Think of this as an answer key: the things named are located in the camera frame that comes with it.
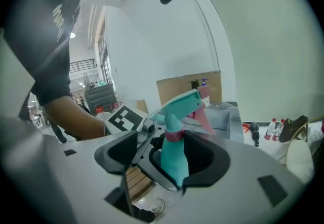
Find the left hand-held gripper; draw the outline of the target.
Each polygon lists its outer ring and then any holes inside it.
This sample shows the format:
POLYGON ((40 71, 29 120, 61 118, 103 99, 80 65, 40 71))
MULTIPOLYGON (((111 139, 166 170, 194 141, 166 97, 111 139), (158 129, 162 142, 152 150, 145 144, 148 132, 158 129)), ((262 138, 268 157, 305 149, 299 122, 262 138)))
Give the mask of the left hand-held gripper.
POLYGON ((105 116, 104 123, 109 134, 136 131, 138 147, 132 165, 139 167, 147 177, 165 189, 174 192, 181 190, 160 166, 160 153, 165 134, 152 137, 157 126, 148 118, 147 113, 130 105, 121 105, 110 116, 105 116))

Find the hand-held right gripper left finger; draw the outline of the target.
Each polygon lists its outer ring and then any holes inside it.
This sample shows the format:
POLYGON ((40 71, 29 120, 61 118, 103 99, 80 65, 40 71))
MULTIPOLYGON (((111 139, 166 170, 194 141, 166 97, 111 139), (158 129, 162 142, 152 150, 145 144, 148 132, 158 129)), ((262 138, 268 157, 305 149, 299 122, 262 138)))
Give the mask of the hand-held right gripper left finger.
POLYGON ((32 123, 1 118, 1 169, 47 223, 131 223, 126 170, 137 132, 60 144, 32 123))

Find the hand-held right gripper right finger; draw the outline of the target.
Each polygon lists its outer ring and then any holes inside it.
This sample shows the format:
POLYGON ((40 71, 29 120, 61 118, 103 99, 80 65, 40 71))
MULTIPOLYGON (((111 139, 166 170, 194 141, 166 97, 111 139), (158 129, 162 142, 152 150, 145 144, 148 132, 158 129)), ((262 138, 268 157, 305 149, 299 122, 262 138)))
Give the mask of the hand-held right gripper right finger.
POLYGON ((298 200, 302 182, 264 151, 185 132, 189 177, 161 223, 275 223, 298 200))

